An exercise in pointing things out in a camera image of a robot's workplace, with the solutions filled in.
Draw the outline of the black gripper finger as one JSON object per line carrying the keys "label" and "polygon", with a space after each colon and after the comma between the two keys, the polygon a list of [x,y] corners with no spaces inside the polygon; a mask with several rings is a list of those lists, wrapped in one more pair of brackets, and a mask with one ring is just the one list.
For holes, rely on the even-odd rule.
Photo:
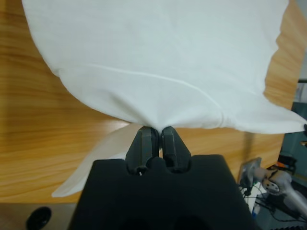
{"label": "black gripper finger", "polygon": [[173,173],[185,173],[189,169],[191,153],[177,133],[169,126],[162,131],[163,159],[167,168]]}
{"label": "black gripper finger", "polygon": [[143,126],[140,128],[126,154],[130,173],[144,173],[151,167],[152,159],[159,156],[159,133]]}

